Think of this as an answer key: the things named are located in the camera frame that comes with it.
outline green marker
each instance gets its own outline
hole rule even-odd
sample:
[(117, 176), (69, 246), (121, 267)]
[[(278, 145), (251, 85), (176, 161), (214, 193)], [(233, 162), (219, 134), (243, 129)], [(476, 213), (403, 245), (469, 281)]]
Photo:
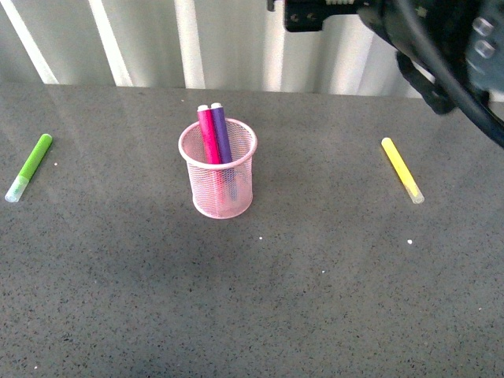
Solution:
[(50, 144), (53, 142), (53, 137), (49, 134), (42, 134), (39, 141), (35, 145), (35, 148), (31, 152), (26, 163), (24, 163), (23, 168), (19, 171), (13, 184), (10, 186), (9, 191), (6, 194), (7, 202), (18, 202), (19, 198), (24, 192), (24, 189), (30, 182), (33, 173), (39, 167), (47, 150), (49, 150)]

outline white corrugated wall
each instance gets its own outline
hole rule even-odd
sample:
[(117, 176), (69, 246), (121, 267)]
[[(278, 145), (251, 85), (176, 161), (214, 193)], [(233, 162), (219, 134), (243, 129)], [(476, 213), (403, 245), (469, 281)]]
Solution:
[(0, 4), (0, 83), (418, 96), (357, 16), (291, 34), (265, 0)]

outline table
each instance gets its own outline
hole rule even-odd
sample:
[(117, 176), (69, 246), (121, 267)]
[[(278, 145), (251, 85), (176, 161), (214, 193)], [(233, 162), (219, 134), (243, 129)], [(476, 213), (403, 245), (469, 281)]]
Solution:
[[(193, 207), (177, 148), (212, 102), (259, 142), (231, 220)], [(0, 115), (3, 194), (54, 137), (20, 202), (0, 202), (0, 376), (504, 374), (504, 150), (460, 112), (4, 83)]]

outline pen holder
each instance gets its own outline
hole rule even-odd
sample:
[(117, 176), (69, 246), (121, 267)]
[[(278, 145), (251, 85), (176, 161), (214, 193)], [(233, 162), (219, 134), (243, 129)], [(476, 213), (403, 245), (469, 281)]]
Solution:
[(179, 151), (187, 162), (192, 200), (196, 209), (211, 218), (233, 218), (252, 203), (252, 156), (258, 139), (239, 120), (226, 118), (232, 162), (207, 164), (199, 122), (179, 138)]

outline pink marker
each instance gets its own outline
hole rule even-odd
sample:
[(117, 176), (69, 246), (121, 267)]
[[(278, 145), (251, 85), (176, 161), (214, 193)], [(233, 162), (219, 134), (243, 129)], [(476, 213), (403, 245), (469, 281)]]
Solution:
[(198, 107), (199, 128), (202, 131), (203, 145), (205, 146), (206, 162), (208, 164), (220, 164), (217, 137), (213, 128), (212, 111), (207, 105)]

